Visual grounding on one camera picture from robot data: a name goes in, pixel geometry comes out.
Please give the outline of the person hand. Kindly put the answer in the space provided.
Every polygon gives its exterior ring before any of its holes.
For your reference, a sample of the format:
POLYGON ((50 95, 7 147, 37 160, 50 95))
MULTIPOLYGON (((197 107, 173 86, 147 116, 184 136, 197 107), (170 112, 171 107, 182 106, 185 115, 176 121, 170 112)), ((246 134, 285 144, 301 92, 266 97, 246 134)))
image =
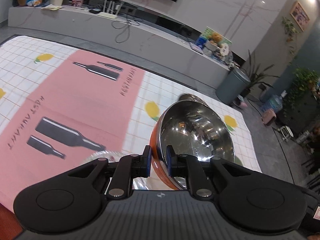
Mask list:
POLYGON ((307 240, 320 240, 320 234, 318 233, 312 236, 308 236, 307 240))

